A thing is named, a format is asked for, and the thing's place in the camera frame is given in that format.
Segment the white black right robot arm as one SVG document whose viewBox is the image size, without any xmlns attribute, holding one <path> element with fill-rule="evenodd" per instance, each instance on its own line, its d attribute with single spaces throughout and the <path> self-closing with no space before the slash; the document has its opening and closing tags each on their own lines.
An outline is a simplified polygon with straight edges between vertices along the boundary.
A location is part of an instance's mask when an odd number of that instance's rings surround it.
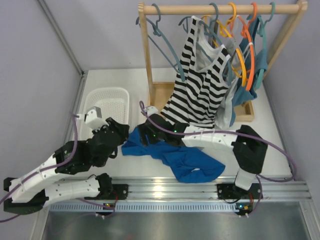
<svg viewBox="0 0 320 240">
<path fill-rule="evenodd" d="M 220 199 L 243 199 L 257 193 L 252 185 L 262 172 L 268 144 L 250 126 L 219 132 L 187 123 L 171 124 L 160 115 L 152 114 L 137 129 L 144 146 L 164 142 L 173 147 L 205 149 L 223 164 L 235 163 L 238 166 L 235 180 L 218 188 L 222 191 Z"/>
</svg>

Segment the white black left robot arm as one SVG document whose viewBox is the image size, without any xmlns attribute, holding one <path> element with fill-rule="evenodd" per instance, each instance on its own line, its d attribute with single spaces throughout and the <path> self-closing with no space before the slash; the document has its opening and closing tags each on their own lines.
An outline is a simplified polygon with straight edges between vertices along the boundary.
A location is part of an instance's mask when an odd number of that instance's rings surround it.
<svg viewBox="0 0 320 240">
<path fill-rule="evenodd" d="M 85 198 L 109 200 L 115 196 L 112 178 L 107 173 L 92 173 L 87 179 L 71 179 L 92 167 L 104 167 L 118 155 L 118 147 L 129 137 L 129 125 L 111 117 L 92 131 L 86 140 L 75 139 L 57 149 L 44 163 L 20 177 L 3 181 L 7 196 L 1 200 L 3 210 L 29 215 L 66 200 Z"/>
</svg>

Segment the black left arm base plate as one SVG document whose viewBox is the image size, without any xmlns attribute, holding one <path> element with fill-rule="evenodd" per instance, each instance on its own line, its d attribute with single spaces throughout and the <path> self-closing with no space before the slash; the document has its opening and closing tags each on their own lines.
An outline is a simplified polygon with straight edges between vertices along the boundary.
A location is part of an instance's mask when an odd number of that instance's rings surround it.
<svg viewBox="0 0 320 240">
<path fill-rule="evenodd" d="M 113 191 L 109 195 L 110 200 L 126 200 L 129 193 L 128 184 L 113 184 Z"/>
</svg>

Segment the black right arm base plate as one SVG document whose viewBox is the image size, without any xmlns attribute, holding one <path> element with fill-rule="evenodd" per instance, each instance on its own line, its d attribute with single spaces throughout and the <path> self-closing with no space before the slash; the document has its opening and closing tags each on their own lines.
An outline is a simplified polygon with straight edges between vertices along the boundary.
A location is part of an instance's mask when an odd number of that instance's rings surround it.
<svg viewBox="0 0 320 240">
<path fill-rule="evenodd" d="M 258 200 L 262 193 L 262 188 L 258 183 L 253 183 L 249 190 L 237 187 L 234 183 L 217 184 L 217 196 L 219 200 L 234 204 L 240 200 Z"/>
</svg>

